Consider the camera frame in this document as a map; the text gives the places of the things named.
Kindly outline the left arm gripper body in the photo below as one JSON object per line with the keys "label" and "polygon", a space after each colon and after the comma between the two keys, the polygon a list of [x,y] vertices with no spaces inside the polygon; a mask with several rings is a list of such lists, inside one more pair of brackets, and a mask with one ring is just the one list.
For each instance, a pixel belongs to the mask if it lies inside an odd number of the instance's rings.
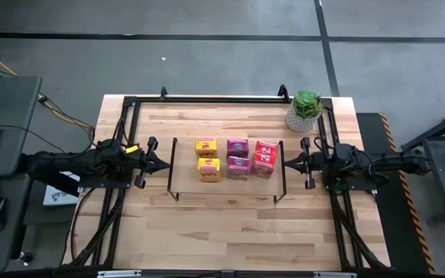
{"label": "left arm gripper body", "polygon": [[137,144],[129,147],[129,165],[133,169],[140,170],[140,174],[134,180],[134,185],[140,189],[143,189],[146,185],[145,177],[148,173],[148,167],[151,164],[152,155],[158,146],[157,139],[155,137],[149,137],[147,146],[147,151],[141,150]]}

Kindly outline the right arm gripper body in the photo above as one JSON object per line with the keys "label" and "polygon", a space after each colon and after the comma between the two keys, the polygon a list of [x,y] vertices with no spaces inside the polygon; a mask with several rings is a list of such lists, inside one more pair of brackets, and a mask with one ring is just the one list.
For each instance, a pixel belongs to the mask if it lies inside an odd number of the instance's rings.
{"label": "right arm gripper body", "polygon": [[301,148],[303,149],[304,161],[303,169],[307,175],[307,180],[304,183],[306,189],[316,188],[313,171],[323,171],[325,168],[325,147],[317,144],[318,151],[310,152],[311,140],[309,137],[304,137],[301,140]]}

